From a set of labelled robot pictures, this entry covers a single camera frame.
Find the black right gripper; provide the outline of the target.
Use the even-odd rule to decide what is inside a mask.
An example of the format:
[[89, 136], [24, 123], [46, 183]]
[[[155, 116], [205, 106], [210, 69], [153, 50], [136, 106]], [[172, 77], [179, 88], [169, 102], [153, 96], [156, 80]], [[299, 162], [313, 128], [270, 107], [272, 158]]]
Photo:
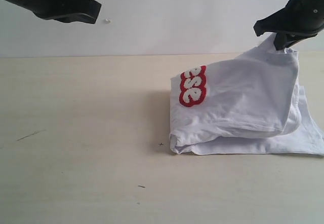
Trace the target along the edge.
[[323, 0], [289, 0], [286, 8], [257, 20], [256, 36], [276, 33], [273, 44], [277, 51], [317, 36], [323, 30]]

